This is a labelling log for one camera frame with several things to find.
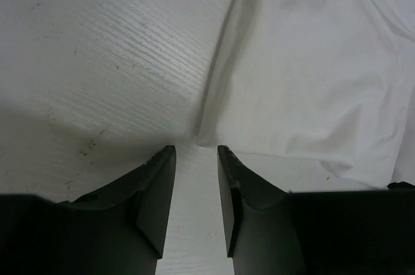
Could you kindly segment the white tank top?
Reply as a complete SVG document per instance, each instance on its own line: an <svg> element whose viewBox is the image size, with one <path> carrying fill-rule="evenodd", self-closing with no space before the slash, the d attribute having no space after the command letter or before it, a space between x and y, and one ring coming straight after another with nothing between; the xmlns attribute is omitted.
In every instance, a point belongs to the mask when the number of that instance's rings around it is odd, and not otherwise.
<svg viewBox="0 0 415 275"><path fill-rule="evenodd" d="M414 0L235 0L196 141L389 184L414 91Z"/></svg>

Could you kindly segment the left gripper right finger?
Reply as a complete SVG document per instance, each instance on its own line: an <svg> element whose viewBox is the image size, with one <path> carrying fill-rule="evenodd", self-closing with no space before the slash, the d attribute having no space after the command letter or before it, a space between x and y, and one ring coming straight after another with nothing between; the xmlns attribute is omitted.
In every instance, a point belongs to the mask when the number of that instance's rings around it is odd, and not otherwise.
<svg viewBox="0 0 415 275"><path fill-rule="evenodd" d="M226 252L236 274L413 274L414 186L288 193L220 145Z"/></svg>

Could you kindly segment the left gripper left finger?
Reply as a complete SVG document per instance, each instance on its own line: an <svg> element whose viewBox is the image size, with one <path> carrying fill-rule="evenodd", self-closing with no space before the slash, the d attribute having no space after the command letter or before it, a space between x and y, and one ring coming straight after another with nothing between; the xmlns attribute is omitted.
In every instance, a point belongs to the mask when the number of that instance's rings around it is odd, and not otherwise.
<svg viewBox="0 0 415 275"><path fill-rule="evenodd" d="M176 171L163 147L70 202L1 196L2 274L153 274L162 258Z"/></svg>

